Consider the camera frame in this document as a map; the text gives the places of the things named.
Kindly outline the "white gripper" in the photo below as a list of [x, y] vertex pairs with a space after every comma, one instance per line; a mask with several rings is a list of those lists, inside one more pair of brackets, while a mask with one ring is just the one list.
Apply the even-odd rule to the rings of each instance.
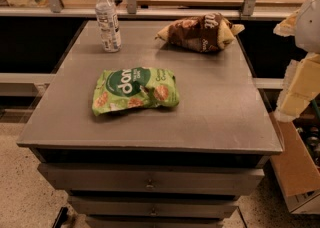
[[275, 118], [291, 122], [298, 118], [310, 102], [320, 94], [320, 0], [306, 0], [300, 10], [278, 23], [273, 33], [295, 35], [297, 47], [308, 53], [301, 61], [291, 60], [279, 94]]

